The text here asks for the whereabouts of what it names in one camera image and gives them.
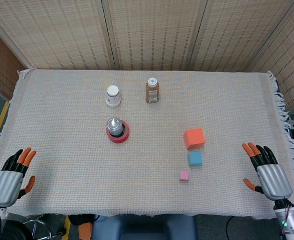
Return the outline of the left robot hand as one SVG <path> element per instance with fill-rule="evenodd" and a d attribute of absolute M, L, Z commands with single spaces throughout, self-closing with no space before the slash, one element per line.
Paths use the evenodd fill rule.
<path fill-rule="evenodd" d="M 29 178 L 26 187 L 21 188 L 21 185 L 35 155 L 36 151 L 28 147 L 18 150 L 5 161 L 0 170 L 0 208 L 12 206 L 32 190 L 35 176 Z"/>

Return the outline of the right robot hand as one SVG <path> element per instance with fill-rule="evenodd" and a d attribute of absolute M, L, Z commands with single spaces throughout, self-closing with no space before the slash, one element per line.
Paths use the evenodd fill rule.
<path fill-rule="evenodd" d="M 293 194 L 292 187 L 272 150 L 267 146 L 262 147 L 251 142 L 243 143 L 242 147 L 249 156 L 260 181 L 260 185 L 255 185 L 245 178 L 244 184 L 272 201 L 290 198 Z"/>

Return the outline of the blue foam block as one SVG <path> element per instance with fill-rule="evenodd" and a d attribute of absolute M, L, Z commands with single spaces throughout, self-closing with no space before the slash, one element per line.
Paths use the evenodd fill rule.
<path fill-rule="evenodd" d="M 199 151 L 188 152 L 188 164 L 191 167 L 200 166 L 203 162 L 202 154 Z"/>

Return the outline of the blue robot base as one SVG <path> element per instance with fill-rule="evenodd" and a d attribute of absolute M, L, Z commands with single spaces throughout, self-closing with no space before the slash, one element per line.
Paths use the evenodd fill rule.
<path fill-rule="evenodd" d="M 116 215 L 95 221 L 91 240 L 198 240 L 195 217 Z"/>

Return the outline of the large orange foam block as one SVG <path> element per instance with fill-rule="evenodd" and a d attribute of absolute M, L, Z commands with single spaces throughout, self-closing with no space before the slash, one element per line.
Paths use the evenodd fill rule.
<path fill-rule="evenodd" d="M 185 147 L 187 150 L 202 147 L 206 140 L 201 128 L 188 129 L 183 134 Z"/>

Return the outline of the beige woven tablecloth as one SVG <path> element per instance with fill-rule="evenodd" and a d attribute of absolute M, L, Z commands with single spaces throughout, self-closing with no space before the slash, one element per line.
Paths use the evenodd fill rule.
<path fill-rule="evenodd" d="M 146 102 L 156 78 L 159 100 Z M 105 102 L 116 85 L 118 107 Z M 19 73 L 0 134 L 0 169 L 19 149 L 36 151 L 24 183 L 31 192 L 8 211 L 39 214 L 234 215 L 273 218 L 273 202 L 245 186 L 258 176 L 242 148 L 268 146 L 283 166 L 294 203 L 294 141 L 284 101 L 270 73 L 28 69 Z M 130 135 L 113 143 L 110 118 Z M 202 147 L 183 134 L 201 128 Z M 188 152 L 203 162 L 189 166 Z M 190 173 L 179 181 L 179 171 Z"/>

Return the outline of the orange box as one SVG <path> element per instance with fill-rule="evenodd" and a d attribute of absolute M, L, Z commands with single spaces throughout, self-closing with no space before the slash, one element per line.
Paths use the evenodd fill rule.
<path fill-rule="evenodd" d="M 93 225 L 90 222 L 78 226 L 79 240 L 91 240 Z"/>

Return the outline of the silver metal can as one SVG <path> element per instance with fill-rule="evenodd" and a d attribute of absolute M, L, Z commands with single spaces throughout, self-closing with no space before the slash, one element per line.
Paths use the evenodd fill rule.
<path fill-rule="evenodd" d="M 122 121 L 119 118 L 112 117 L 107 122 L 107 130 L 111 136 L 118 138 L 124 133 Z"/>

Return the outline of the red tape roll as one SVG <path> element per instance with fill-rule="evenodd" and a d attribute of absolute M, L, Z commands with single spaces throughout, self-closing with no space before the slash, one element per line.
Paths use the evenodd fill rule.
<path fill-rule="evenodd" d="M 130 135 L 130 129 L 129 129 L 128 124 L 123 120 L 121 122 L 122 122 L 122 126 L 123 126 L 123 135 L 122 136 L 115 137 L 115 136 L 111 135 L 108 128 L 106 128 L 106 134 L 107 134 L 108 138 L 113 143 L 116 143 L 116 144 L 120 144 L 120 143 L 125 142 L 128 139 L 129 135 Z"/>

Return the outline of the white paper cup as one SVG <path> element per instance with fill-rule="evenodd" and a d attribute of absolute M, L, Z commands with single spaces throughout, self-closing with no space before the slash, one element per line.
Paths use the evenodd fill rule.
<path fill-rule="evenodd" d="M 106 104 L 111 107 L 115 108 L 118 107 L 121 103 L 121 95 L 118 86 L 110 85 L 107 88 L 106 97 L 105 97 Z"/>

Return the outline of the brown juice bottle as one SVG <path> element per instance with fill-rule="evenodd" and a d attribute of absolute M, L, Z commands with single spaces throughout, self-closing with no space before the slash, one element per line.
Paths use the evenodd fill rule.
<path fill-rule="evenodd" d="M 148 79 L 146 83 L 146 102 L 156 103 L 159 100 L 159 83 L 155 77 Z"/>

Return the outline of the bamboo folding screen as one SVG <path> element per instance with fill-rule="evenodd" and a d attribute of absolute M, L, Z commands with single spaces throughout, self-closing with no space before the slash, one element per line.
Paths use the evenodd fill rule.
<path fill-rule="evenodd" d="M 294 0 L 0 0 L 29 68 L 265 72 L 294 112 Z"/>

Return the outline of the chrome stool frame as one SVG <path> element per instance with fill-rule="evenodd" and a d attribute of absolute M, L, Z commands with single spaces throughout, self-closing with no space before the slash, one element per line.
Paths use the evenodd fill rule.
<path fill-rule="evenodd" d="M 31 219 L 23 223 L 31 233 L 32 240 L 57 240 L 58 237 L 63 237 L 66 234 L 66 228 L 60 227 L 56 232 L 53 232 L 49 225 L 41 219 Z M 44 230 L 43 236 L 40 236 L 37 232 Z"/>

